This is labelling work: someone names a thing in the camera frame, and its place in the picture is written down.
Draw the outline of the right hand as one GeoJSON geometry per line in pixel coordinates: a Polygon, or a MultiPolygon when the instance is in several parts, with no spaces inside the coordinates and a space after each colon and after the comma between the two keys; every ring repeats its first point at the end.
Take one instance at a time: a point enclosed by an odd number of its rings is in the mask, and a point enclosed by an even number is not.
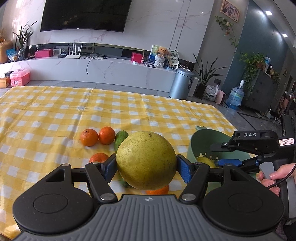
{"type": "MultiPolygon", "coordinates": [[[[274,184],[277,180],[283,179],[285,176],[287,176],[291,172],[291,170],[293,169],[294,166],[295,166],[295,163],[282,165],[278,170],[276,170],[275,172],[273,172],[269,175],[270,179],[265,179],[264,173],[262,171],[260,171],[256,175],[256,180],[259,181],[263,186],[268,187],[268,186],[274,184]]],[[[296,180],[295,179],[295,170],[290,175],[290,177],[292,177],[294,179],[294,181],[296,180]]],[[[271,192],[273,192],[274,194],[276,194],[277,196],[279,196],[279,193],[280,193],[279,187],[275,186],[275,187],[270,188],[269,190],[271,192]]]]}

